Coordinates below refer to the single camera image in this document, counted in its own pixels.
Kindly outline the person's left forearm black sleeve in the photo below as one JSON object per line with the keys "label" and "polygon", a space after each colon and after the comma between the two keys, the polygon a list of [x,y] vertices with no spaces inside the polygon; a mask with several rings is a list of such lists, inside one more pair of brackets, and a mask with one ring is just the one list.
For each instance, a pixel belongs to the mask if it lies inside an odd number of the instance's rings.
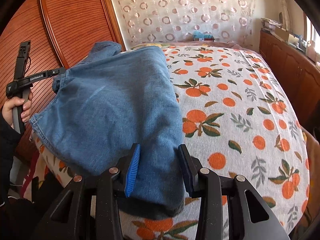
{"label": "person's left forearm black sleeve", "polygon": [[16,132],[4,119],[1,114],[1,202],[3,207],[8,199],[8,191],[10,187],[10,171],[12,169],[14,154],[18,143],[20,142],[21,135]]}

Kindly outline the person's left hand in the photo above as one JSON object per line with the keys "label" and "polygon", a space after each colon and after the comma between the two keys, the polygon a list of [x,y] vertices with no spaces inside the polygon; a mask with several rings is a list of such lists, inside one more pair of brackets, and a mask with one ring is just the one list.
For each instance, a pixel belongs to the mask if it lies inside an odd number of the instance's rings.
{"label": "person's left hand", "polygon": [[33,99],[33,93],[29,93],[28,100],[25,101],[18,97],[13,97],[11,99],[8,99],[3,107],[2,107],[2,116],[4,120],[13,128],[13,115],[12,110],[14,107],[22,106],[23,112],[21,114],[22,121],[24,123],[28,122],[31,118],[31,110],[32,110],[32,99]]}

